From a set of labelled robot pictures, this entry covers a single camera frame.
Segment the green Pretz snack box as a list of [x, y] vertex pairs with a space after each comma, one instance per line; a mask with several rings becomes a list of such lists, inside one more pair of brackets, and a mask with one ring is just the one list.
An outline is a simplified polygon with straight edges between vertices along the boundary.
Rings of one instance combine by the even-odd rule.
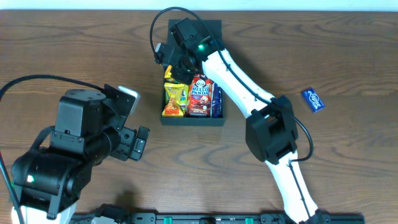
[[[183, 109], [183, 112], [185, 112], [185, 110], [186, 110], [187, 93], [188, 93], [188, 86], [184, 89], [184, 91], [182, 93], [182, 98], [181, 98], [181, 107]], [[165, 97], [166, 97], [166, 101], [165, 101], [165, 104], [166, 104], [168, 102], [169, 98], [166, 94], [165, 94]]]

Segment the red Hello Panda box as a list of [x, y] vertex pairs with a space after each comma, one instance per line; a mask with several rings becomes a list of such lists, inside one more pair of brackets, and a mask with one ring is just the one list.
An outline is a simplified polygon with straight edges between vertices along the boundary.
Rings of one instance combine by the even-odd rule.
[[188, 117], [210, 117], [213, 96], [213, 81], [204, 74], [195, 74], [188, 88], [185, 115]]

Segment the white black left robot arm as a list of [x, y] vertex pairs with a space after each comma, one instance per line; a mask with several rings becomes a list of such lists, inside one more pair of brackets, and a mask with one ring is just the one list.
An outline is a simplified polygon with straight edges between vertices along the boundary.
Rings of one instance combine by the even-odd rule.
[[139, 161], [149, 129], [124, 125], [139, 98], [124, 86], [66, 91], [55, 125], [41, 130], [30, 149], [13, 163], [20, 207], [12, 211], [12, 221], [68, 223], [95, 166], [109, 156]]

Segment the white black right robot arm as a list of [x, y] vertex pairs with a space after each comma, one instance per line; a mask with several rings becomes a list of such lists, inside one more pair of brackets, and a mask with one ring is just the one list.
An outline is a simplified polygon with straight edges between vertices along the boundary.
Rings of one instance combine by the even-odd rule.
[[204, 26], [197, 29], [185, 18], [170, 33], [175, 45], [153, 45], [155, 62], [172, 67], [172, 77], [190, 83], [201, 72], [218, 84], [246, 120], [246, 144], [259, 161], [270, 168], [282, 195], [284, 210], [295, 223], [313, 223], [318, 210], [311, 198], [297, 152], [298, 128], [292, 104], [285, 96], [276, 98], [253, 82], [232, 59], [224, 43]]

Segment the small yellow snack packet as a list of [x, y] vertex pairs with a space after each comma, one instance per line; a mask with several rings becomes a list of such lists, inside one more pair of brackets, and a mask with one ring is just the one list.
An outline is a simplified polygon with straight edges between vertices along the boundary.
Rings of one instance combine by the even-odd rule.
[[178, 83], [178, 81], [176, 81], [176, 79], [172, 78], [172, 66], [169, 65], [164, 73], [164, 80], [167, 83]]

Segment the long yellow orange snack packet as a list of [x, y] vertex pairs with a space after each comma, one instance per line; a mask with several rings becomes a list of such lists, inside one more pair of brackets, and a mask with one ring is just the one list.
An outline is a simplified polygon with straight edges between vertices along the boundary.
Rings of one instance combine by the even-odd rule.
[[187, 87], [185, 84], [165, 83], [165, 93], [169, 100], [165, 104], [162, 111], [163, 117], [184, 117], [184, 112], [181, 107], [181, 98], [184, 89]]

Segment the blue Eclipse mint tin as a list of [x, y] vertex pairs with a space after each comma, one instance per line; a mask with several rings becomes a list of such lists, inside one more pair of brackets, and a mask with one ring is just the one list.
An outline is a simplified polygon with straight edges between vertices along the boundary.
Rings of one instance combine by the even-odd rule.
[[317, 113], [325, 107], [324, 103], [313, 88], [304, 90], [302, 92], [302, 96], [313, 113]]

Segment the black gift box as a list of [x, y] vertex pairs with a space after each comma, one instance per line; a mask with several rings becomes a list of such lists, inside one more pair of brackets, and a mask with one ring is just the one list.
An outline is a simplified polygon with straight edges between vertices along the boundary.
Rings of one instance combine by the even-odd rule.
[[[176, 22], [180, 19], [169, 19], [168, 28], [170, 29]], [[203, 24], [200, 21], [191, 19], [193, 26], [199, 30], [204, 29]], [[204, 20], [208, 28], [212, 31], [213, 35], [222, 40], [222, 20]], [[177, 47], [177, 43], [172, 37], [171, 33], [167, 34], [168, 45], [172, 47]], [[223, 126], [225, 122], [224, 117], [224, 100], [225, 92], [221, 90], [221, 111], [217, 118], [214, 117], [163, 117], [160, 115], [160, 122], [165, 126]], [[166, 106], [166, 92], [164, 88], [162, 89], [162, 104], [160, 106], [160, 113], [162, 113], [164, 107]]]

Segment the blue Dairy Milk chocolate bar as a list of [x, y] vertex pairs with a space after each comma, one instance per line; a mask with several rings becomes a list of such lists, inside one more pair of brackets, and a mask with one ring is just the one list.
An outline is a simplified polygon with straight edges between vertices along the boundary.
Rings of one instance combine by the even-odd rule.
[[211, 105], [211, 117], [219, 118], [221, 116], [221, 106], [222, 106], [222, 89], [217, 83], [213, 84], [213, 96]]

